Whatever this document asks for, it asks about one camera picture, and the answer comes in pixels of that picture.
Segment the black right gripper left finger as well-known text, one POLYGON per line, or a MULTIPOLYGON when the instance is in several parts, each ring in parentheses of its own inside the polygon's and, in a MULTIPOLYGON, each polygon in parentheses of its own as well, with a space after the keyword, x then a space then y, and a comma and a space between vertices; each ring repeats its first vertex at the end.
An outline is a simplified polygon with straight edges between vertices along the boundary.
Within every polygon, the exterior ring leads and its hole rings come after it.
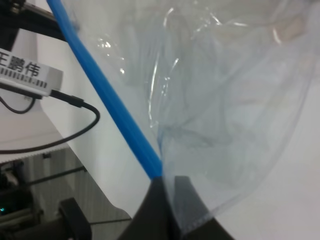
POLYGON ((154 178, 147 194, 120 240, 179 240, 180 230, 166 198, 161 177, 154 178))

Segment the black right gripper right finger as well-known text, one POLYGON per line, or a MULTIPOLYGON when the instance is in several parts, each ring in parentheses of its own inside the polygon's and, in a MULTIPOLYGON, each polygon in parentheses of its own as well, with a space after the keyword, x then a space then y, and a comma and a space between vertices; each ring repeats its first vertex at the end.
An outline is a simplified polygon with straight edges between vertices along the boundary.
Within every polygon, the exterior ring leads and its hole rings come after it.
POLYGON ((174 179, 174 216, 181 240, 232 240, 212 216, 187 176, 174 179))

